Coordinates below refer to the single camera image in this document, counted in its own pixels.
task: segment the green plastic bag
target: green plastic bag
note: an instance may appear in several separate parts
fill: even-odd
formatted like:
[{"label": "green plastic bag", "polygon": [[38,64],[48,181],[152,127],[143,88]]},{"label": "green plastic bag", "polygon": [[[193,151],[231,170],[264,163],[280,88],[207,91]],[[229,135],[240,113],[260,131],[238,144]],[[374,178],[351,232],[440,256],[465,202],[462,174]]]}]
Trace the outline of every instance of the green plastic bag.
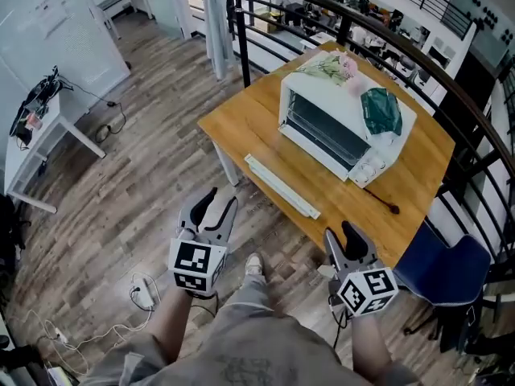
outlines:
[{"label": "green plastic bag", "polygon": [[397,98],[385,88],[371,88],[361,95],[363,118],[371,134],[402,133],[402,116]]}]

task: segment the oven control knob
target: oven control knob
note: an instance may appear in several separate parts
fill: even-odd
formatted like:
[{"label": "oven control knob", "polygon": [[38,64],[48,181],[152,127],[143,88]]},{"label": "oven control knob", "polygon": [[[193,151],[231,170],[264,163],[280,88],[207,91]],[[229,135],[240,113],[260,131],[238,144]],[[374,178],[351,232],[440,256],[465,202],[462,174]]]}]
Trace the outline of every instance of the oven control knob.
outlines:
[{"label": "oven control knob", "polygon": [[369,178],[361,172],[356,173],[356,182],[359,184],[364,184],[369,181]]},{"label": "oven control knob", "polygon": [[361,171],[363,171],[366,177],[372,177],[376,174],[376,169],[366,163],[361,165]]},{"label": "oven control knob", "polygon": [[381,158],[372,158],[370,163],[379,170],[384,169],[386,167],[386,163],[383,162]]}]

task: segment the electrical outlet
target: electrical outlet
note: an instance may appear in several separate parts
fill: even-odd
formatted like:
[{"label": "electrical outlet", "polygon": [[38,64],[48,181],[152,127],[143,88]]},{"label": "electrical outlet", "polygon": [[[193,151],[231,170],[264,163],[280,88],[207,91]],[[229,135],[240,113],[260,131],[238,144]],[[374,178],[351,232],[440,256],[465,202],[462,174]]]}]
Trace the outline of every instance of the electrical outlet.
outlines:
[{"label": "electrical outlet", "polygon": [[132,292],[132,299],[142,308],[150,309],[154,305],[154,299],[150,295],[150,291],[146,287],[145,279],[135,279],[131,288],[135,289]]},{"label": "electrical outlet", "polygon": [[68,343],[68,338],[63,335],[63,332],[60,331],[57,327],[55,328],[56,336],[59,338],[61,343]]}]

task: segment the sneaker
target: sneaker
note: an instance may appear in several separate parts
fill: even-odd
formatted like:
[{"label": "sneaker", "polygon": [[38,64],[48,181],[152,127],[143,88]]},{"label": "sneaker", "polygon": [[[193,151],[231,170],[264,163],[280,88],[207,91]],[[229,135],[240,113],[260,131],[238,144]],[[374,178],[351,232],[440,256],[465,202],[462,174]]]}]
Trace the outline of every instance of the sneaker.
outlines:
[{"label": "sneaker", "polygon": [[263,259],[259,253],[252,253],[245,263],[246,274],[263,274]]}]

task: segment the wooden floor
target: wooden floor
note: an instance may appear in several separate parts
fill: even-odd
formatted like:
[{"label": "wooden floor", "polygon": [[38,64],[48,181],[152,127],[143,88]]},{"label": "wooden floor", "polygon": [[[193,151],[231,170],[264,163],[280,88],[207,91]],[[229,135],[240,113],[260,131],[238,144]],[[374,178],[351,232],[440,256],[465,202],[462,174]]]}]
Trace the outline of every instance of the wooden floor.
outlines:
[{"label": "wooden floor", "polygon": [[[214,222],[232,195],[240,204],[232,252],[218,285],[221,302],[238,287],[246,257],[261,251],[277,307],[332,343],[336,324],[327,305],[327,284],[316,272],[324,253],[249,180],[236,188],[229,185],[212,143],[196,124],[242,89],[238,72],[216,81],[201,38],[169,40],[143,15],[120,18],[117,25],[123,36],[118,46],[133,69],[108,97],[122,102],[127,122],[102,143],[107,152],[103,160],[75,138],[65,137],[52,152],[47,173],[32,187],[33,195],[59,210],[50,215],[27,209],[32,226],[6,310],[15,338],[29,343],[43,334],[33,316],[26,323],[18,320],[30,309],[52,320],[74,344],[105,333],[115,323],[143,322],[146,313],[129,300],[132,274],[150,274],[161,294],[165,292],[170,282],[167,250],[181,204],[200,187],[216,186],[219,193],[208,221]],[[116,129],[121,121],[116,109],[98,105],[78,126],[92,137],[100,124]],[[212,302],[202,304],[214,308]],[[464,359],[454,352],[441,355],[437,343],[426,341],[429,329],[403,336],[402,328],[424,307],[401,293],[380,316],[393,356],[425,384],[466,384],[468,376],[459,368]],[[198,348],[211,320],[204,310],[192,309],[182,356]],[[123,329],[120,333],[130,337]],[[337,347],[348,366],[349,335],[349,329],[343,331]],[[93,365],[118,340],[111,333],[80,350]],[[40,340],[39,348],[58,361],[47,340]],[[85,370],[76,353],[60,351],[77,371]],[[464,371],[471,370],[468,363]]]}]

